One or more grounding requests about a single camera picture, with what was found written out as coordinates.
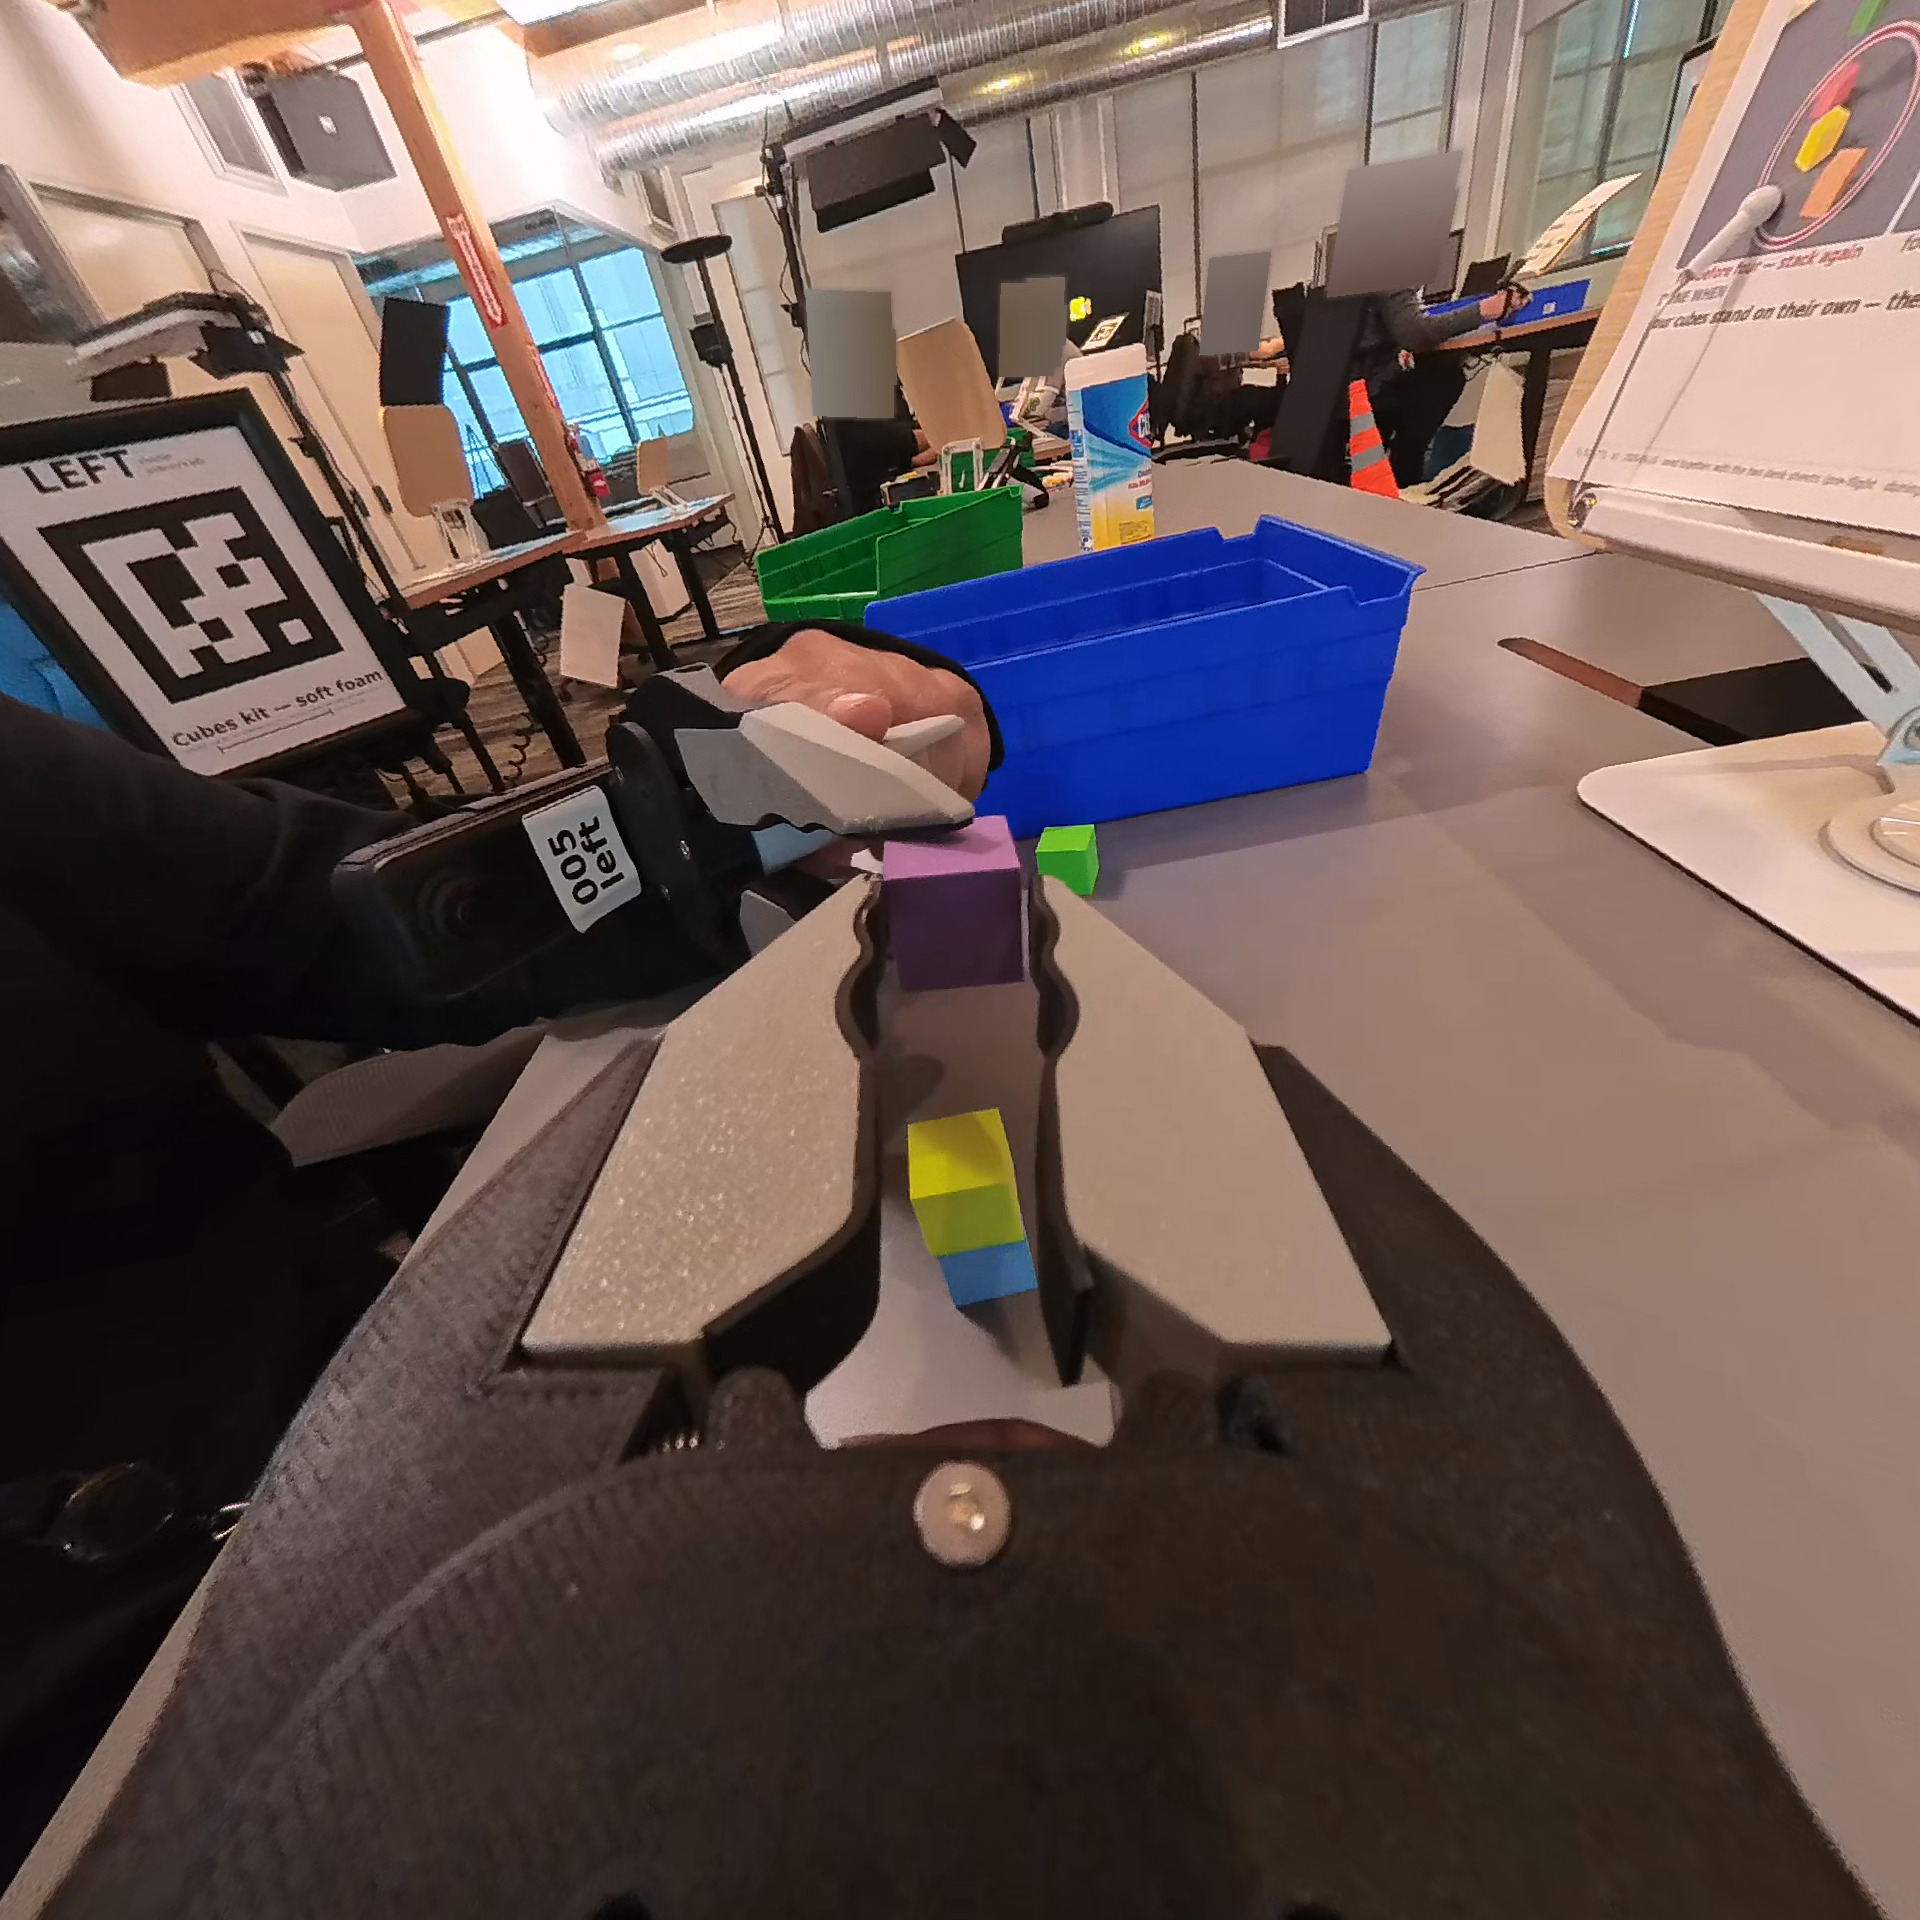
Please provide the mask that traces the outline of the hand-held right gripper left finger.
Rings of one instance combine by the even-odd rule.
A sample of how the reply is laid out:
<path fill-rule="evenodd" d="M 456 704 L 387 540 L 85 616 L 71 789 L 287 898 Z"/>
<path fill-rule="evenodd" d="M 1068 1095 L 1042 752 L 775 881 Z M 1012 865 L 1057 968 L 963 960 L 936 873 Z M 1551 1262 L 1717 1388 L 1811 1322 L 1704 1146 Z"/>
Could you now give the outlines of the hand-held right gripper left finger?
<path fill-rule="evenodd" d="M 530 1364 L 820 1386 L 876 1313 L 876 877 L 673 1021 L 521 1336 Z"/>

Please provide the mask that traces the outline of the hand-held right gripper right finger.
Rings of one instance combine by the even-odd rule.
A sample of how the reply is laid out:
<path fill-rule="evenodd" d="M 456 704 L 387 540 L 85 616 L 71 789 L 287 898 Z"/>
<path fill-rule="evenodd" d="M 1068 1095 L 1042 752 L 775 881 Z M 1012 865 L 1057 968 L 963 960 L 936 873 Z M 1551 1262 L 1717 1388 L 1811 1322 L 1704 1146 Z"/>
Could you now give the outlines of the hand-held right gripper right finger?
<path fill-rule="evenodd" d="M 1252 1038 L 1065 883 L 1031 900 L 1034 1260 L 1062 1381 L 1378 1367 L 1389 1328 Z"/>

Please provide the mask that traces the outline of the purple foam cube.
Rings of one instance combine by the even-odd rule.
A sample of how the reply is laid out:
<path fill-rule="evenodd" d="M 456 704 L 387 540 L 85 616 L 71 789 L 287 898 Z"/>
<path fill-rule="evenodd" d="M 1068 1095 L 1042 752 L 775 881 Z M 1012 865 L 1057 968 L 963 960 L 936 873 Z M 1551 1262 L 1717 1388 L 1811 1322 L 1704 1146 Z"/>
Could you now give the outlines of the purple foam cube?
<path fill-rule="evenodd" d="M 1025 979 L 1025 894 L 1003 817 L 889 838 L 880 848 L 880 912 L 899 990 L 924 996 Z"/>

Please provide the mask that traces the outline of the yellow foam cube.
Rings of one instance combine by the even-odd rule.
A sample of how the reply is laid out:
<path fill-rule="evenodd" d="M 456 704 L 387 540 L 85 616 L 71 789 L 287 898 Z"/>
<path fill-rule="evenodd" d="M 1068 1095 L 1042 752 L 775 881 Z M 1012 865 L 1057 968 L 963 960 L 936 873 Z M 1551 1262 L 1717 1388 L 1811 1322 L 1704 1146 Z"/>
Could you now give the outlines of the yellow foam cube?
<path fill-rule="evenodd" d="M 1012 1146 L 995 1109 L 912 1120 L 908 1201 L 941 1260 L 1025 1239 Z"/>

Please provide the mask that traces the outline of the light blue foam cube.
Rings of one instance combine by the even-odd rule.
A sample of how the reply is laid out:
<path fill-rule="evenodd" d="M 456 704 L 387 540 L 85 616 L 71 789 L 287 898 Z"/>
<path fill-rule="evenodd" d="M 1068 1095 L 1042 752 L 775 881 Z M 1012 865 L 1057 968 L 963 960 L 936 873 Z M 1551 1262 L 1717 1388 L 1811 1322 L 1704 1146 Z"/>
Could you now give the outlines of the light blue foam cube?
<path fill-rule="evenodd" d="M 960 1311 L 1037 1292 L 1037 1266 L 1025 1238 L 938 1255 L 947 1297 Z"/>

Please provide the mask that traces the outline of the person's left hand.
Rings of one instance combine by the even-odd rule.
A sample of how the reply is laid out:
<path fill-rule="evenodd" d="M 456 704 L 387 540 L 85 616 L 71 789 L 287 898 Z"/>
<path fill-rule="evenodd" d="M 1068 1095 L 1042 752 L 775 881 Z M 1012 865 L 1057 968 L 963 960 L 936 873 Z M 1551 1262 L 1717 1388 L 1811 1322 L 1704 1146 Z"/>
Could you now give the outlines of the person's left hand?
<path fill-rule="evenodd" d="M 714 660 L 721 683 L 749 704 L 798 704 L 880 742 L 893 728 L 956 716 L 962 725 L 924 768 L 968 802 L 1002 759 L 997 724 L 973 682 L 943 657 L 909 657 L 858 625 L 765 624 Z"/>

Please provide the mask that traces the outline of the green plastic bin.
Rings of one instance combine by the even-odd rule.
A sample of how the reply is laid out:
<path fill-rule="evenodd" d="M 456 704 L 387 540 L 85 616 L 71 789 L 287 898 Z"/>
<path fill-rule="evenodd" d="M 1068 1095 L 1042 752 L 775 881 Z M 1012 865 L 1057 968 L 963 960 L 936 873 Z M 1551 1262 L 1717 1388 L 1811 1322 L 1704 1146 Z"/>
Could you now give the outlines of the green plastic bin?
<path fill-rule="evenodd" d="M 880 506 L 755 557 L 773 624 L 860 624 L 872 603 L 1018 571 L 1025 494 L 1018 486 Z"/>

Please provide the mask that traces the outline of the tan chair back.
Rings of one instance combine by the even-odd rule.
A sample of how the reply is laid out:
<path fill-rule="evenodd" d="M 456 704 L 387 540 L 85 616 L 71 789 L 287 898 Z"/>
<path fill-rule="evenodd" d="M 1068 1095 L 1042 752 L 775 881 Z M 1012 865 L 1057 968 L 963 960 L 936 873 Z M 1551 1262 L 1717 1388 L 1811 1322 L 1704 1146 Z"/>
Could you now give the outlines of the tan chair back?
<path fill-rule="evenodd" d="M 379 426 L 409 516 L 432 519 L 443 506 L 472 503 L 459 427 L 443 402 L 382 404 Z"/>
<path fill-rule="evenodd" d="M 950 318 L 899 336 L 897 372 L 928 448 L 941 452 L 947 445 L 978 441 L 981 451 L 995 451 L 1003 445 L 995 385 L 963 319 Z"/>

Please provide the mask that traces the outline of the white wipes canister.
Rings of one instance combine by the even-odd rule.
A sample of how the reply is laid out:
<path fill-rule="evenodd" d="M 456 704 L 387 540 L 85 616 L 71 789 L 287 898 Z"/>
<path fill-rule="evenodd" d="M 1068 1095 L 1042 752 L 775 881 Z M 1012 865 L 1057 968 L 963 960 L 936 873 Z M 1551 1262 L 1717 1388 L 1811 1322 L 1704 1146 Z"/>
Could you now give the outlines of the white wipes canister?
<path fill-rule="evenodd" d="M 1131 345 L 1065 363 L 1068 451 L 1079 552 L 1155 536 L 1145 348 Z"/>

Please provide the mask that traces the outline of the black framed marker sign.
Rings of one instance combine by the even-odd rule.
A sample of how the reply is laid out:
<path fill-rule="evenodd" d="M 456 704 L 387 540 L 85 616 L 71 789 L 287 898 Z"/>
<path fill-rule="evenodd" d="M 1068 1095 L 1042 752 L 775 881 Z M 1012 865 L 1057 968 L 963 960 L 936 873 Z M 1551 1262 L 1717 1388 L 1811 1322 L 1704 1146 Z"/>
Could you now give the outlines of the black framed marker sign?
<path fill-rule="evenodd" d="M 109 725 L 188 773 L 422 719 L 404 642 L 243 389 L 6 426 L 1 564 Z"/>

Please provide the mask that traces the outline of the black office chair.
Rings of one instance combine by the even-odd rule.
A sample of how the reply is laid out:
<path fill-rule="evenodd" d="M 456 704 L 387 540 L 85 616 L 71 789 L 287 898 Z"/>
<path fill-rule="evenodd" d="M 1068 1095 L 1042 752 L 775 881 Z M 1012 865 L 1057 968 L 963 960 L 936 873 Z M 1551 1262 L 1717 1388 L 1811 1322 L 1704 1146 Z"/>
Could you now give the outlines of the black office chair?
<path fill-rule="evenodd" d="M 1298 477 L 1346 486 L 1354 356 L 1364 329 L 1366 297 L 1308 297 L 1287 336 L 1287 388 L 1269 429 L 1265 464 Z"/>

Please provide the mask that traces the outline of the black light on tripod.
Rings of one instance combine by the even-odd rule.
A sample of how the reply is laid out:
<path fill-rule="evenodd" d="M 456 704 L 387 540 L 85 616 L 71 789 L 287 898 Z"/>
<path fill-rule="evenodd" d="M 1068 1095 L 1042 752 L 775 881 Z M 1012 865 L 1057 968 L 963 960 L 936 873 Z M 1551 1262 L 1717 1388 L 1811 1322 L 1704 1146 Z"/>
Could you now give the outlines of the black light on tripod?
<path fill-rule="evenodd" d="M 136 363 L 182 359 L 211 379 L 285 379 L 301 353 L 248 294 L 180 293 L 82 332 L 66 364 L 77 378 L 100 379 Z"/>

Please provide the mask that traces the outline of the black ceiling box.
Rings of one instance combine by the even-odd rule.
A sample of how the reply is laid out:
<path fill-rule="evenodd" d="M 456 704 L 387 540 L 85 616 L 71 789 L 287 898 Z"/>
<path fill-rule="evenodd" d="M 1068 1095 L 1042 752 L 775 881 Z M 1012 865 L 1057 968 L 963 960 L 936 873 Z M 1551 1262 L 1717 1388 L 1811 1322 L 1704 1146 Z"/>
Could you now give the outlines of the black ceiling box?
<path fill-rule="evenodd" d="M 347 192 L 398 177 L 356 81 L 328 67 L 248 69 L 249 98 L 287 177 Z"/>

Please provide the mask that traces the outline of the printed instruction sheet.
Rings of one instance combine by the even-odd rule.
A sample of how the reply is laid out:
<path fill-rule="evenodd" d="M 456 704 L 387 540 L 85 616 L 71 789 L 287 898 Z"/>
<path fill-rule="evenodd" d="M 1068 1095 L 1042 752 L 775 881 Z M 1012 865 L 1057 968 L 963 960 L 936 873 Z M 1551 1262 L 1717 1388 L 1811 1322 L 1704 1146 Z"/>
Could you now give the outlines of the printed instruction sheet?
<path fill-rule="evenodd" d="M 1549 480 L 1825 523 L 1918 510 L 1918 10 L 1737 5 Z"/>

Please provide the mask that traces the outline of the black wall panel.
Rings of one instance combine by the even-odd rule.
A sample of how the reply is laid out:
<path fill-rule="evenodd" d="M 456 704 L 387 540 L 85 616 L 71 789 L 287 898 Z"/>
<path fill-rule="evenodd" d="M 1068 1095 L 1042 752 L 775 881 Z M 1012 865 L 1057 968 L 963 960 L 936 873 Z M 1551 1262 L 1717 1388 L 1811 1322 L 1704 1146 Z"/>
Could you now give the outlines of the black wall panel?
<path fill-rule="evenodd" d="M 406 297 L 379 307 L 379 404 L 382 409 L 443 404 L 447 309 Z"/>

